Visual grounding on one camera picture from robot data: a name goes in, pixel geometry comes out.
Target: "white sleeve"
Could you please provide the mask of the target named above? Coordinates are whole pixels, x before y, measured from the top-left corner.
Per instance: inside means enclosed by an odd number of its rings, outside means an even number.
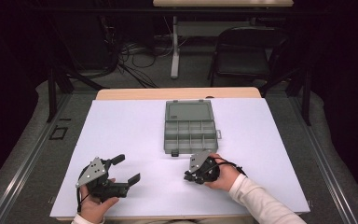
[[[87,221],[86,219],[84,219],[83,217],[81,217],[79,214],[76,214],[74,220],[72,221],[72,224],[95,224],[92,222]]]
[[[261,224],[297,224],[305,223],[283,203],[272,197],[246,175],[239,175],[232,185],[229,195],[245,206]]]

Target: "black curtain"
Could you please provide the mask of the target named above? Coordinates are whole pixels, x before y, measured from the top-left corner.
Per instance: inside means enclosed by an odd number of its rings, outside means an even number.
[[[47,79],[36,39],[15,1],[0,1],[0,168],[34,113]]]
[[[324,100],[333,144],[358,183],[358,1],[340,5],[347,8],[314,68],[312,89]]]

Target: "gray plastic case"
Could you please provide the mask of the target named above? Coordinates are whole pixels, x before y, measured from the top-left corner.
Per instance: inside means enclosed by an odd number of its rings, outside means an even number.
[[[165,109],[165,153],[177,157],[207,149],[212,152],[218,149],[211,101],[168,101]]]

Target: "hand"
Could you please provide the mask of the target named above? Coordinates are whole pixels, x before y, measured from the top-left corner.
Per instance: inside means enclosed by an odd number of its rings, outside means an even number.
[[[92,197],[89,195],[89,190],[86,185],[80,187],[80,194],[82,200],[80,215],[89,222],[101,223],[103,221],[103,215],[105,212],[118,202],[118,198],[109,198],[108,200],[101,203],[99,198]]]
[[[210,155],[217,163],[223,162],[219,154],[211,153]],[[211,189],[222,189],[229,191],[237,179],[240,172],[232,165],[224,164],[219,165],[220,176],[214,182],[205,182],[204,185]]]

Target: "table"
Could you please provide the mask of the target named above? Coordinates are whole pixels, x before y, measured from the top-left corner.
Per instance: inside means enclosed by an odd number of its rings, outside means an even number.
[[[215,97],[210,100],[216,128],[223,136],[218,153],[242,165],[248,176],[293,211],[309,212],[269,107],[256,88],[177,88],[98,93],[50,216],[72,219],[80,171],[96,156],[111,159],[118,154],[125,154],[126,160],[111,167],[110,176],[117,182],[126,182],[141,173],[141,181],[105,214],[107,219],[249,216],[226,192],[183,179],[189,154],[173,158],[164,153],[166,100],[206,96]]]
[[[292,0],[154,0],[155,7],[291,7]],[[218,36],[224,30],[235,26],[246,26],[245,21],[220,21],[220,22],[179,22],[173,16],[173,56],[171,78],[179,76],[179,46],[178,36]]]

